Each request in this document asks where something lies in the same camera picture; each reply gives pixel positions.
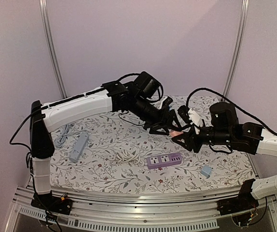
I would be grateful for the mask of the pink plug adapter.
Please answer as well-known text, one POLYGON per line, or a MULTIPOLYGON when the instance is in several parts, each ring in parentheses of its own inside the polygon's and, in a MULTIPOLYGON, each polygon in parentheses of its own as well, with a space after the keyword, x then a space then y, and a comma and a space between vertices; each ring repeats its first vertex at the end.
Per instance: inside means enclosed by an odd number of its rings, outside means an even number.
POLYGON ((179 135, 183 134, 183 132, 172 130, 169 134, 170 134, 171 137, 176 137, 176 136, 179 136, 179 135))

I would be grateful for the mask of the aluminium front rail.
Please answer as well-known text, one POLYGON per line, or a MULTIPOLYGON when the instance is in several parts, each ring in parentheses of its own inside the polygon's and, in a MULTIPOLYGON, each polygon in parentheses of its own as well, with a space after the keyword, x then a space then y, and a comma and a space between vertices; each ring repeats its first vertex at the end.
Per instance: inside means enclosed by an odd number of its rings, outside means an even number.
POLYGON ((259 214, 250 226, 234 224, 222 216, 217 201, 234 197, 239 187, 214 190, 130 195, 69 190, 69 215, 58 215, 63 231, 94 232, 277 232, 277 200, 259 201, 259 214))

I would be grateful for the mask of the purple power strip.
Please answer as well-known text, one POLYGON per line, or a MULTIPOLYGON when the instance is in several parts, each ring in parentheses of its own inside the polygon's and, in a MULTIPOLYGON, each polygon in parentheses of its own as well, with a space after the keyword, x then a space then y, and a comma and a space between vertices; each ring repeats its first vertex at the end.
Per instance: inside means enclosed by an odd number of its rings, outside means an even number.
POLYGON ((166 155, 156 155, 147 158, 148 169, 158 169, 182 163, 181 153, 170 153, 166 155))

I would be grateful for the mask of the right aluminium frame post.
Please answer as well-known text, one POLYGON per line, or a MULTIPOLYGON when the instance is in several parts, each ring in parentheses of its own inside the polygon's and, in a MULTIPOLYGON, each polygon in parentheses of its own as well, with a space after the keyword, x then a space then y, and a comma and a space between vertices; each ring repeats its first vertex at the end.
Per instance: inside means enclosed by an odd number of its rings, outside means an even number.
POLYGON ((223 96, 226 98, 228 98, 228 96, 229 96, 230 89, 231 89, 233 79, 235 76, 235 71, 237 68, 237 63, 238 63, 239 55, 241 52, 243 37, 245 34, 245 28, 246 28, 246 24, 247 24, 248 10, 249 10, 249 0, 242 0, 235 46, 234 46, 232 60, 230 63, 227 79, 226 79, 226 82, 224 85, 224 90, 223 90, 223 96))

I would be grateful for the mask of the floral patterned table mat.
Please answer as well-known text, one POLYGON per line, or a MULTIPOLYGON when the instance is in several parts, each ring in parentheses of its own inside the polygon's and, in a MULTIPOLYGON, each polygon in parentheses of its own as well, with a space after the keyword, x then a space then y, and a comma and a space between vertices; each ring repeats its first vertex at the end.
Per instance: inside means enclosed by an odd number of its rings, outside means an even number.
POLYGON ((30 122, 36 191, 51 187, 142 195, 240 186, 255 177, 245 153, 193 153, 152 135, 134 114, 94 94, 41 104, 30 122))

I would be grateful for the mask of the left aluminium frame post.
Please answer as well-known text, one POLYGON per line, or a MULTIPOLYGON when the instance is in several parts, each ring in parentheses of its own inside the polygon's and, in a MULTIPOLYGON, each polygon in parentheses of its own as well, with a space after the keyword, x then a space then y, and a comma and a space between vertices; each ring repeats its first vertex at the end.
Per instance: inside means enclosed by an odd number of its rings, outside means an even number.
POLYGON ((65 99, 67 98, 67 92, 66 88, 64 85, 64 81, 61 75, 60 67, 58 64, 58 59, 55 51, 55 45, 53 41, 53 35, 51 31, 51 26, 50 26, 50 20, 49 20, 49 14, 48 14, 48 8, 47 8, 47 1, 46 0, 39 0, 39 5, 40 5, 40 13, 42 17, 42 24, 43 24, 43 29, 44 29, 44 34, 46 37, 46 42, 48 46, 48 51, 55 75, 55 79, 57 82, 57 86, 61 95, 61 98, 65 99))

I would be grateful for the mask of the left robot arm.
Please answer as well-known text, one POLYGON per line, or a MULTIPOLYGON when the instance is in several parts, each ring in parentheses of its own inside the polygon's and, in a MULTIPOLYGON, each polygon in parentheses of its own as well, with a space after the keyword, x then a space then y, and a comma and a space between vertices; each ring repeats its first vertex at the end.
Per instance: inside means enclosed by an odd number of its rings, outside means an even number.
POLYGON ((56 205, 54 196, 50 195, 50 160, 55 152, 51 132, 66 124, 101 113, 129 111, 144 121, 143 128, 150 134, 182 131, 175 111, 169 109, 170 98, 161 106, 154 106, 151 97, 156 91, 163 92, 162 84, 142 71, 53 103, 33 102, 29 131, 37 202, 46 210, 56 205))

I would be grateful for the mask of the light blue plug adapter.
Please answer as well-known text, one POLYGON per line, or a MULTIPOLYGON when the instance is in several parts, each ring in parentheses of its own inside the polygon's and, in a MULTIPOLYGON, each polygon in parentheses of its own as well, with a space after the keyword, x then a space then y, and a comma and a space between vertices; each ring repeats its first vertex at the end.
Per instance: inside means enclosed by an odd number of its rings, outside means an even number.
POLYGON ((202 167, 200 173, 206 178, 210 178, 211 173, 212 173, 212 168, 210 166, 205 165, 204 167, 202 167))

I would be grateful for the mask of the light blue power strip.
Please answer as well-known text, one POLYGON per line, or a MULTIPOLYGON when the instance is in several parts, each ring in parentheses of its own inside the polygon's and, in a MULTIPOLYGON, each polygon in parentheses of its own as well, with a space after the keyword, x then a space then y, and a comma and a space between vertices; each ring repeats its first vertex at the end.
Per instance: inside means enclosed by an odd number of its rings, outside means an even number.
POLYGON ((84 150, 85 146, 87 145, 88 139, 89 139, 89 136, 88 136, 88 133, 86 131, 83 132, 78 137, 76 143, 73 146, 72 151, 69 154, 69 160, 71 162, 76 163, 79 160, 80 156, 83 153, 83 150, 84 150))

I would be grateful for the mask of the aluminium frame post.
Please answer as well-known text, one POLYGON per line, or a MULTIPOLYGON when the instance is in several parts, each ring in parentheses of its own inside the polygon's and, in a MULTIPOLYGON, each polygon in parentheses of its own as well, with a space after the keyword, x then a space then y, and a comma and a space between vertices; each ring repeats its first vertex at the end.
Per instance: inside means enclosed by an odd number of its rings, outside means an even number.
POLYGON ((48 8, 47 8, 47 1, 46 0, 39 0, 39 5, 40 5, 40 13, 42 17, 42 24, 43 24, 43 29, 44 29, 44 34, 46 37, 46 42, 48 46, 48 51, 55 75, 55 79, 57 82, 57 86, 61 95, 61 98, 65 99, 67 98, 67 92, 66 88, 64 85, 64 81, 61 75, 60 67, 58 64, 58 59, 55 51, 55 45, 53 41, 53 35, 51 31, 51 26, 50 26, 50 20, 49 20, 49 14, 48 14, 48 8))
POLYGON ((230 63, 227 79, 226 79, 226 82, 224 85, 224 90, 223 90, 223 96, 226 98, 228 98, 228 96, 229 96, 230 89, 231 89, 233 79, 235 76, 235 71, 237 68, 237 63, 238 63, 239 55, 241 52, 243 37, 245 34, 245 28, 246 28, 246 24, 247 24, 248 10, 249 10, 249 0, 242 0, 235 46, 234 46, 232 60, 230 63))

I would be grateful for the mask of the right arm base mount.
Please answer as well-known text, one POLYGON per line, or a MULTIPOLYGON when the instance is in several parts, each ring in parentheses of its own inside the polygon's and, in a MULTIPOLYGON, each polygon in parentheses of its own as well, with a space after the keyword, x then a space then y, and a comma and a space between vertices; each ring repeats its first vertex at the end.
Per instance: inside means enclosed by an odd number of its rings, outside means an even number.
POLYGON ((217 211, 221 216, 250 210, 258 206, 258 200, 254 199, 250 193, 217 201, 217 211))

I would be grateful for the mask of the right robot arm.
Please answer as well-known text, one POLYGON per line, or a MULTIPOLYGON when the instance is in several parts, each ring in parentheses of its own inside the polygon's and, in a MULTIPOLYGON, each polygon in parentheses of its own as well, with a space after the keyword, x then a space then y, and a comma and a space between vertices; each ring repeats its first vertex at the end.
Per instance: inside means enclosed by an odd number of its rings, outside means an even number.
MULTIPOLYGON (((209 112, 211 126, 208 127, 195 110, 181 106, 178 113, 184 122, 190 124, 190 130, 174 136, 172 140, 194 153, 199 152, 203 145, 225 145, 230 152, 277 157, 277 133, 269 131, 263 123, 240 124, 235 106, 231 103, 215 103, 210 106, 209 112)), ((238 211, 243 211, 251 205, 252 199, 277 194, 277 175, 247 180, 239 194, 233 204, 238 211)))

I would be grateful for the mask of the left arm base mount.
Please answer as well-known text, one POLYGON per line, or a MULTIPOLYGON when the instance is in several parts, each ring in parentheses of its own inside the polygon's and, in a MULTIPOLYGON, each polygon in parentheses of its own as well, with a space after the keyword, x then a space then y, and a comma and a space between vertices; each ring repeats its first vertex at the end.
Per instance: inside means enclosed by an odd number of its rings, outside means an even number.
POLYGON ((31 206, 33 207, 63 215, 70 215, 72 205, 73 200, 69 198, 68 193, 64 193, 61 196, 54 196, 52 191, 46 194, 35 192, 33 200, 31 201, 31 206))

